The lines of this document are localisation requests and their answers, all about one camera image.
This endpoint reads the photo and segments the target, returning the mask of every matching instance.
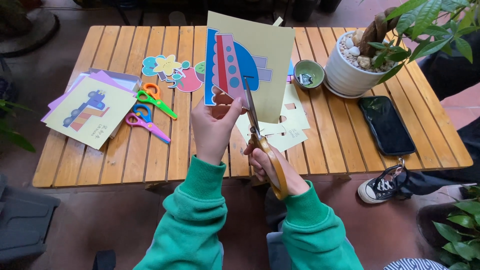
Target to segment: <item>sneaker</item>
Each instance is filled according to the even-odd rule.
[[[381,203],[390,200],[395,196],[395,183],[392,181],[380,180],[377,191],[373,188],[376,178],[363,182],[358,188],[360,198],[366,203]]]

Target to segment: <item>blue scissors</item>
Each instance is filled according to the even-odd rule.
[[[139,108],[145,109],[147,111],[147,114],[144,114]],[[127,122],[128,125],[130,126],[141,126],[151,133],[153,135],[157,136],[160,140],[164,141],[165,143],[170,142],[170,138],[165,135],[155,124],[152,122],[152,111],[150,108],[144,104],[136,104],[132,108],[133,113],[128,113],[125,117],[125,121]],[[131,118],[135,118],[137,122],[132,123],[130,122]]]

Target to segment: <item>smartphone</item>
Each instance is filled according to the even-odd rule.
[[[360,98],[359,106],[376,139],[377,147],[383,155],[402,156],[417,150],[412,137],[388,97]]]

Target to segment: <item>yellow flower cutout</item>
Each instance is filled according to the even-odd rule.
[[[158,66],[153,69],[153,72],[163,72],[166,76],[172,76],[173,70],[181,69],[181,64],[175,62],[175,55],[170,55],[166,59],[157,57],[155,62]]]

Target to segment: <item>green sleeve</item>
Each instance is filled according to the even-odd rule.
[[[287,217],[283,243],[292,259],[292,269],[362,270],[346,241],[345,227],[333,209],[320,202],[310,181],[304,194],[285,198]]]
[[[151,249],[134,270],[220,270],[222,254],[216,233],[225,224],[221,195],[226,165],[192,157],[185,182],[165,198],[163,215]]]

